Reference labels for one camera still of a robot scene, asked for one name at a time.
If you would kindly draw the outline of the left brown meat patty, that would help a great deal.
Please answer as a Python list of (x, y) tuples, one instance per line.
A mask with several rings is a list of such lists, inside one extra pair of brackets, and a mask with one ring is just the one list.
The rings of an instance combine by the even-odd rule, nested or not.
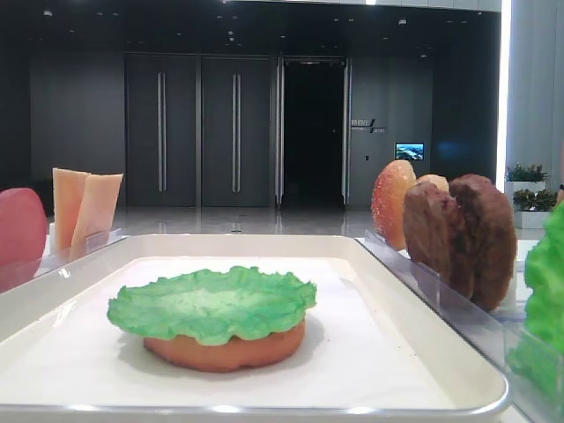
[(471, 298), (475, 260), (464, 213), (456, 199), (431, 182), (418, 183), (405, 195), (403, 219), (413, 262), (425, 264), (452, 289)]

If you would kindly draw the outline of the right brown meat patty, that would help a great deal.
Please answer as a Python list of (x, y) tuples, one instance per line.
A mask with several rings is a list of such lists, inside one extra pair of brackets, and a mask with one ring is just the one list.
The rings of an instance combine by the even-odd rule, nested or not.
[(493, 311), (506, 297), (516, 260), (514, 212), (508, 197), (485, 176), (466, 174), (449, 184), (462, 209), (474, 258), (472, 302)]

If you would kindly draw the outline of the dark double door middle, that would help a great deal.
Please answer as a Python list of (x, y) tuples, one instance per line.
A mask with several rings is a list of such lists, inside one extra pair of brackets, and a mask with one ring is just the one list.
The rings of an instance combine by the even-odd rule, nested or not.
[(203, 206), (268, 206), (270, 61), (206, 57), (202, 84)]

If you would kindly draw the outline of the clear acrylic holder rail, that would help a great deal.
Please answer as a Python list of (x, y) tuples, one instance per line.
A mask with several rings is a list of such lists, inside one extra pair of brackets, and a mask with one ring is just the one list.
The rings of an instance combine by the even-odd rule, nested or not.
[(8, 292), (47, 272), (64, 267), (126, 237), (122, 229), (97, 233), (86, 237), (68, 249), (49, 253), (32, 261), (4, 266), (1, 268), (1, 293)]
[(360, 242), (507, 376), (513, 406), (523, 421), (563, 421), (563, 355), (525, 328), (525, 305), (531, 296), (524, 284), (525, 256), (536, 240), (518, 242), (508, 295), (494, 312), (465, 299), (434, 271), (390, 248), (381, 236), (367, 230)]

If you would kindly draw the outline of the green lettuce leaf in holder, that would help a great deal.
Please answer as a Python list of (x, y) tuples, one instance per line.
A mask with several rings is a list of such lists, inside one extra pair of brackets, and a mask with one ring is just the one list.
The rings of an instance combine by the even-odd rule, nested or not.
[(512, 370), (557, 404), (563, 403), (563, 206), (554, 208), (545, 235), (525, 259), (526, 333), (508, 354)]

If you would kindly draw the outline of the tan bun slice behind patties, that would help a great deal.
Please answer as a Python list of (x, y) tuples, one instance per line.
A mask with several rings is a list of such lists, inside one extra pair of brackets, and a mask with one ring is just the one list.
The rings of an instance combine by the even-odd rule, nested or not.
[(416, 181), (417, 184), (422, 182), (430, 182), (435, 185), (437, 189), (449, 192), (449, 182), (444, 176), (438, 174), (425, 174), (419, 177)]

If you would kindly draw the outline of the red tomato slice front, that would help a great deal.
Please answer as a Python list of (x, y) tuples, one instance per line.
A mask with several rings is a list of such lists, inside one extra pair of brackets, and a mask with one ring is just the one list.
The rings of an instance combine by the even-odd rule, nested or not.
[(47, 217), (34, 190), (1, 192), (1, 267), (41, 258), (47, 232)]

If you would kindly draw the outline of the green lettuce leaf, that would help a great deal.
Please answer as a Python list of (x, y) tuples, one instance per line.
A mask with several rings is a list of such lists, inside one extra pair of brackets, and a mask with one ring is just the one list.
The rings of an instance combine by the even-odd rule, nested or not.
[(557, 404), (563, 403), (563, 206), (554, 208), (545, 235), (525, 259), (526, 333), (508, 354), (512, 370)]
[(194, 338), (200, 345), (225, 345), (231, 338), (258, 340), (286, 332), (316, 305), (317, 287), (293, 273), (262, 273), (234, 266), (202, 269), (122, 287), (108, 302), (108, 320), (144, 338)]

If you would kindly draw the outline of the white serving tray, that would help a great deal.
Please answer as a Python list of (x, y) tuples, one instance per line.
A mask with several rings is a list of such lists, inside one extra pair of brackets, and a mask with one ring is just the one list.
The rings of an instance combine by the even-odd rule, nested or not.
[(450, 401), (447, 408), (248, 407), (215, 412), (204, 406), (5, 404), (4, 422), (495, 422), (508, 408), (507, 377), (469, 345), (359, 241), (327, 235), (131, 236), (47, 272), (1, 296), (1, 345), (85, 293), (123, 266), (150, 257), (298, 257), (341, 259), (353, 286), (385, 315), (398, 337)]

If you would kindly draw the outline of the potted plants in planter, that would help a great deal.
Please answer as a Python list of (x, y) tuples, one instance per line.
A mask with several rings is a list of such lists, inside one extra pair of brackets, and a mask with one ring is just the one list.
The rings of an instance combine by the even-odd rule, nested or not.
[(547, 172), (536, 164), (509, 166), (505, 193), (512, 203), (518, 229), (542, 229), (560, 201), (560, 189), (550, 190)]

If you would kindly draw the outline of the small wall display screen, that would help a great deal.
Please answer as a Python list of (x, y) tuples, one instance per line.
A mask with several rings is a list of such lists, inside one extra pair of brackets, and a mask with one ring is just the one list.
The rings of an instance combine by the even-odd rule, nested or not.
[(425, 145), (423, 143), (396, 143), (396, 160), (423, 160), (425, 156)]

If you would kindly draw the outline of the white paper tray liner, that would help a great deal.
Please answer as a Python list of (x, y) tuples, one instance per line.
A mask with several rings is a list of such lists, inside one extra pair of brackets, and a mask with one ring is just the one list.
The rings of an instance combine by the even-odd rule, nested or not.
[[(317, 287), (306, 335), (276, 365), (228, 374), (172, 366), (107, 317), (122, 286), (236, 264), (294, 273)], [(447, 408), (450, 401), (390, 320), (353, 286), (341, 259), (298, 257), (150, 257), (123, 266), (1, 345), (5, 404), (248, 407)]]

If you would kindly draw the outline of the clear acrylic left holder rail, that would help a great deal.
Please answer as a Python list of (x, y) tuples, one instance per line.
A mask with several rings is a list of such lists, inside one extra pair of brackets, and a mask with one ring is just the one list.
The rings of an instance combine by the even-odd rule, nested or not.
[(1, 268), (1, 293), (8, 292), (47, 272), (64, 267), (126, 237), (122, 229), (97, 233), (86, 237), (68, 249), (49, 253), (32, 261), (4, 266)]

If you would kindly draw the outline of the round bottom bun slice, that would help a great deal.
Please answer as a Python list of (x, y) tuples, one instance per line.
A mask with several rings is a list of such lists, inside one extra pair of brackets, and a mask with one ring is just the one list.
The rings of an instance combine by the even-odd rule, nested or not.
[(163, 360), (202, 372), (229, 373), (249, 367), (265, 367), (296, 353), (305, 336), (302, 320), (288, 331), (272, 332), (265, 338), (244, 340), (231, 337), (224, 345), (200, 345), (195, 338), (171, 340), (145, 338), (144, 347)]

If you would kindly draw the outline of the sesame top bun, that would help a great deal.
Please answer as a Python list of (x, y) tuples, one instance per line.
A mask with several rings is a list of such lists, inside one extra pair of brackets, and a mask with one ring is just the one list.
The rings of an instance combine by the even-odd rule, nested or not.
[(394, 250), (405, 248), (404, 196), (416, 176), (407, 160), (393, 160), (379, 173), (372, 194), (371, 212), (375, 230)]

